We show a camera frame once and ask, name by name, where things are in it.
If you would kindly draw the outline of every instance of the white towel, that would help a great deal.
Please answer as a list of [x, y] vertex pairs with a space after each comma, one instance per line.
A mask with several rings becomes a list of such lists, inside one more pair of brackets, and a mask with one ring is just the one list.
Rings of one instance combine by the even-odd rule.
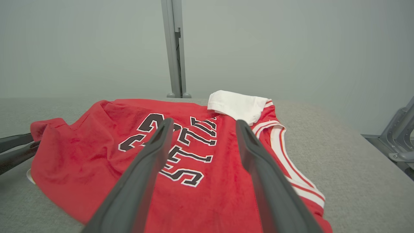
[[207, 109], [226, 114], [235, 120], [244, 120], [252, 126], [259, 120], [267, 101], [270, 100], [220, 90], [210, 95]]

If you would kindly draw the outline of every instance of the gray background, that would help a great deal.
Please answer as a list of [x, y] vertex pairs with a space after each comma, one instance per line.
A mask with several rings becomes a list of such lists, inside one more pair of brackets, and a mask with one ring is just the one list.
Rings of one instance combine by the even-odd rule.
[[[380, 134], [414, 95], [412, 0], [183, 0], [187, 91], [315, 104]], [[0, 1], [0, 97], [163, 98], [159, 0]]]
[[159, 0], [1, 0], [0, 97], [162, 98]]

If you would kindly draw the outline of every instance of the metal bracket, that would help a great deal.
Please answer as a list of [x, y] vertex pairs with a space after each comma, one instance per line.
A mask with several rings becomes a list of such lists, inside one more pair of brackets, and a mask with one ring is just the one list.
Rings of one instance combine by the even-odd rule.
[[167, 97], [191, 98], [185, 83], [183, 14], [181, 0], [161, 0], [171, 89]]
[[394, 117], [391, 119], [391, 121], [388, 123], [387, 127], [384, 129], [381, 136], [379, 137], [380, 141], [384, 143], [384, 145], [394, 153], [403, 152], [396, 144], [393, 137], [393, 132], [394, 128], [400, 123], [401, 119], [404, 117], [406, 112], [406, 107], [400, 108], [394, 115]]
[[414, 97], [406, 106], [407, 111], [401, 122], [395, 128], [394, 138], [399, 145], [407, 151], [413, 151], [414, 145], [411, 142], [410, 136], [414, 130]]
[[395, 162], [414, 163], [414, 151], [402, 153], [390, 153], [388, 155]]

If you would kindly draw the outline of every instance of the red shirt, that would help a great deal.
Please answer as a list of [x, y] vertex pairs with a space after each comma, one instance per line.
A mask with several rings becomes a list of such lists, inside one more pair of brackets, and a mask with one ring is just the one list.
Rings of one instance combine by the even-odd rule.
[[[261, 108], [259, 119], [252, 123], [253, 132], [322, 229], [332, 232], [323, 219], [324, 196], [287, 157], [285, 128], [271, 100], [265, 100]], [[72, 125], [62, 118], [34, 122], [31, 133], [41, 144], [32, 177], [48, 198], [87, 223], [167, 117], [175, 123], [173, 142], [156, 179], [145, 231], [262, 232], [251, 177], [238, 152], [236, 121], [206, 106], [103, 100]]]

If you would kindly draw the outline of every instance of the gray table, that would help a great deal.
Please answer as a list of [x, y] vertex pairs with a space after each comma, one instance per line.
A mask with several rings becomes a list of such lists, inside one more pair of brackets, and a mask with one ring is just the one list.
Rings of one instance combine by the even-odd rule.
[[[62, 117], [73, 123], [98, 99], [0, 99], [0, 138], [29, 132], [33, 121]], [[201, 99], [168, 99], [195, 102]], [[414, 182], [349, 126], [325, 111], [277, 101], [296, 167], [326, 196], [334, 232], [412, 232]], [[80, 232], [82, 225], [26, 178], [31, 160], [0, 176], [1, 232]]]

